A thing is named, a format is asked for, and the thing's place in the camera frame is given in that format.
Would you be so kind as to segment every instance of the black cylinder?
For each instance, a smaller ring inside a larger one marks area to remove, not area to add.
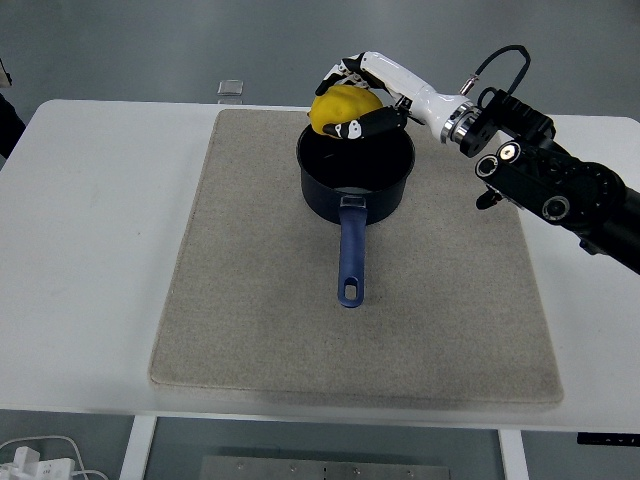
[[[340,199],[357,195],[366,201],[367,225],[388,217],[400,204],[414,164],[414,147],[404,130],[358,140],[318,135],[311,126],[297,147],[302,194],[322,218],[339,224]]]

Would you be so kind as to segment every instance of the handle hole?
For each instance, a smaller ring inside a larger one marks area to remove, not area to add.
[[[346,278],[344,281],[344,296],[347,300],[358,298],[358,280],[354,277]]]

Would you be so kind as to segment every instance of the beige mat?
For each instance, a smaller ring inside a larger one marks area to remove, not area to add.
[[[336,299],[340,227],[300,191],[301,112],[226,110],[150,365],[156,386],[301,404],[553,405],[553,349],[517,212],[475,208],[475,160],[415,124],[398,210],[367,227],[364,304]]]

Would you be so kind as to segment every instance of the white cable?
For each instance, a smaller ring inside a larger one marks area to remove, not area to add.
[[[72,446],[73,449],[76,452],[76,457],[78,458],[78,466],[80,467],[80,470],[78,470],[77,472],[74,472],[72,475],[84,475],[84,480],[89,480],[89,477],[87,477],[87,473],[92,473],[95,475],[100,475],[102,476],[102,478],[109,480],[107,478],[107,476],[102,473],[102,472],[98,472],[97,470],[85,470],[84,468],[84,464],[82,463],[82,457],[80,456],[80,450],[78,449],[78,445],[76,445],[76,442],[73,441],[73,439],[69,438],[69,437],[64,437],[62,435],[45,435],[45,436],[41,436],[41,437],[24,437],[24,438],[15,438],[13,440],[9,440],[7,442],[4,442],[2,445],[0,445],[0,450],[2,450],[4,447],[6,447],[7,445],[11,445],[12,443],[18,443],[18,442],[30,442],[33,440],[65,440],[67,442],[69,442]]]
[[[85,478],[87,478],[87,474],[98,475],[100,478],[103,478],[104,480],[109,480],[109,477],[107,477],[104,473],[99,472],[97,470],[80,470],[77,472],[71,472],[72,477],[75,477],[76,475],[84,475]]]

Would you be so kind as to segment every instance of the power adapter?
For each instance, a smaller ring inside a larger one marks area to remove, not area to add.
[[[13,464],[0,471],[0,480],[71,480],[75,462],[70,458],[39,460],[40,454],[29,447],[16,449]]]

